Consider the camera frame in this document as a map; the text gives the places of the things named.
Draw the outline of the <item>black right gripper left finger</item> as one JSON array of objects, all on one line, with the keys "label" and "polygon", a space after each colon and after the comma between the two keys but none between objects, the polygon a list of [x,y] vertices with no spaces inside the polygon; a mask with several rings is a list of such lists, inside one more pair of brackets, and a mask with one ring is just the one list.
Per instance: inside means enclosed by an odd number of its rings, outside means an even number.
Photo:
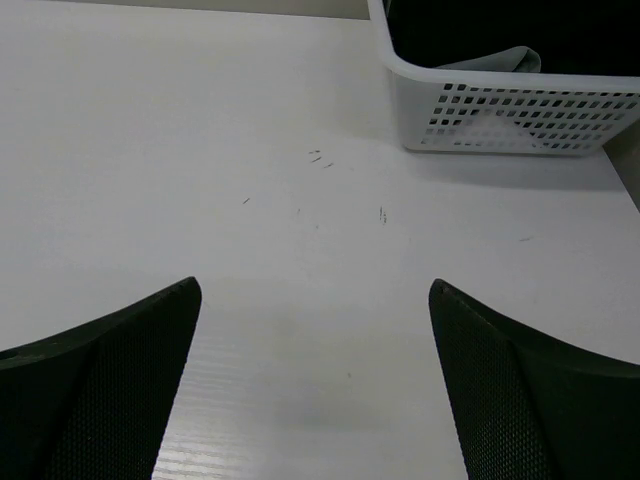
[{"label": "black right gripper left finger", "polygon": [[151,478],[201,304],[188,277],[2,351],[2,478]]}]

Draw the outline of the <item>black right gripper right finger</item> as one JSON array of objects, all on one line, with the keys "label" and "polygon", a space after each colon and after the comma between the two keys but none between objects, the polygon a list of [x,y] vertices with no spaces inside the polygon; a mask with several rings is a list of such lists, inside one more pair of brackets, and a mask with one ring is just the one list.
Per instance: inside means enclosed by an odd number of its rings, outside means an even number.
[{"label": "black right gripper right finger", "polygon": [[638,365],[517,322],[442,279],[429,310],[469,478],[638,478]]}]

